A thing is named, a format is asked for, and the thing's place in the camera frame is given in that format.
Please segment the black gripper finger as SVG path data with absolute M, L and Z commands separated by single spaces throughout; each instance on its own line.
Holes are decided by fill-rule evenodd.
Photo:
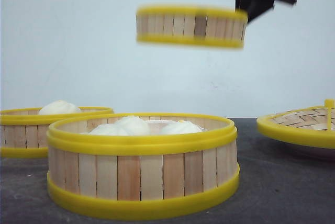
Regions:
M 258 17 L 264 15 L 266 12 L 268 12 L 271 8 L 256 8 L 256 9 L 248 9 L 248 22 L 247 24 L 252 23 L 255 19 Z

